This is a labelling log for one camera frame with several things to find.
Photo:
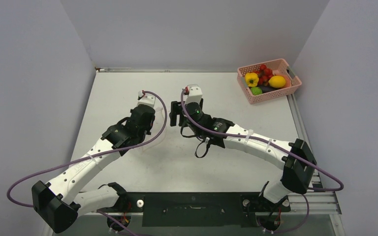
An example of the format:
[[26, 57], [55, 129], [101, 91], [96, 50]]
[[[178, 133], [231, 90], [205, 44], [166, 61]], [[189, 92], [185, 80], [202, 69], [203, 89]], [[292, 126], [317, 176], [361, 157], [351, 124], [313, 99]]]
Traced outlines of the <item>yellow lemon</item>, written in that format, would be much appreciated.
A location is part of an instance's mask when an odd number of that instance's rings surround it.
[[282, 89], [285, 88], [287, 82], [284, 76], [275, 75], [269, 79], [268, 84], [273, 88]]

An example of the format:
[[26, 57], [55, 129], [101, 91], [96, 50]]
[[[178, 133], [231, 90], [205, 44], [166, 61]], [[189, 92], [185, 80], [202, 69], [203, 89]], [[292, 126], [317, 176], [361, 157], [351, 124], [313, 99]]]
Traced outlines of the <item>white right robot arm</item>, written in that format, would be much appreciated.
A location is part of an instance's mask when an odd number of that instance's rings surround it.
[[243, 151], [280, 169], [281, 177], [266, 183], [258, 197], [262, 209], [272, 210], [289, 193], [307, 193], [317, 162], [306, 141], [288, 142], [258, 135], [229, 120], [203, 113], [201, 104], [196, 102], [185, 106], [179, 101], [171, 102], [169, 116], [171, 126], [190, 128], [191, 137], [206, 144], [206, 152], [210, 146]]

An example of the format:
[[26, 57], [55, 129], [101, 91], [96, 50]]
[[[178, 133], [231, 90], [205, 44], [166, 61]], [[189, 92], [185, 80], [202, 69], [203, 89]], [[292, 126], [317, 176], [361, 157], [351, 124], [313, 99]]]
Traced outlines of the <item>yellow bell pepper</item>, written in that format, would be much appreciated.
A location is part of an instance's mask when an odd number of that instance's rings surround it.
[[253, 88], [258, 85], [259, 76], [257, 73], [254, 73], [254, 72], [246, 73], [244, 78], [248, 87]]

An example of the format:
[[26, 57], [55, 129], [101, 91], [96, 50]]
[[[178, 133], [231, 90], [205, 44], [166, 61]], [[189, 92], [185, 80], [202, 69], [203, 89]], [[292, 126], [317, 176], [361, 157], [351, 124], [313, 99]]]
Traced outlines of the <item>clear zip top bag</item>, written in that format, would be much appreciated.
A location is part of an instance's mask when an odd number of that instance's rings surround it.
[[[153, 132], [153, 136], [155, 136], [162, 128], [165, 120], [164, 115], [164, 108], [163, 107], [157, 107], [155, 108], [156, 112], [156, 119], [153, 125], [153, 128], [151, 131]], [[154, 141], [151, 143], [144, 145], [140, 148], [140, 153], [143, 154], [145, 152], [148, 152], [149, 149], [159, 145], [161, 142], [164, 141], [165, 137], [167, 135], [167, 130], [164, 130]]]

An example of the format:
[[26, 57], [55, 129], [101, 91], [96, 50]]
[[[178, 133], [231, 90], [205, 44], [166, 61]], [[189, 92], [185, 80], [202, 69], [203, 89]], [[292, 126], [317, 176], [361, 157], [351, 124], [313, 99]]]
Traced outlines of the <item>pink plastic basket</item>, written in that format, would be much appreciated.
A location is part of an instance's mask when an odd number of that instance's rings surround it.
[[[263, 92], [262, 94], [253, 95], [251, 88], [248, 87], [248, 84], [245, 80], [245, 75], [248, 72], [259, 71], [259, 66], [262, 64], [272, 69], [276, 75], [283, 76], [286, 79], [286, 85], [284, 88], [275, 88], [273, 90]], [[291, 95], [295, 93], [296, 90], [302, 85], [302, 81], [292, 71], [285, 59], [274, 59], [270, 61], [239, 67], [237, 69], [237, 81], [250, 104]]]

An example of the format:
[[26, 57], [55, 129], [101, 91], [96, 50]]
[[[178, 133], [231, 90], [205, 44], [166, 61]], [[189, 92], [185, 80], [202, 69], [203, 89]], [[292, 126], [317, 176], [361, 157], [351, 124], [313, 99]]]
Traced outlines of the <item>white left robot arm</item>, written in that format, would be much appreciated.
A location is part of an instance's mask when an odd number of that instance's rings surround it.
[[153, 127], [155, 113], [152, 105], [137, 105], [129, 117], [107, 128], [86, 153], [86, 160], [71, 165], [46, 183], [38, 181], [33, 185], [33, 209], [53, 232], [65, 231], [79, 216], [100, 208], [125, 209], [127, 198], [116, 183], [93, 191], [82, 192], [82, 189], [106, 166], [123, 156], [127, 147], [145, 140]]

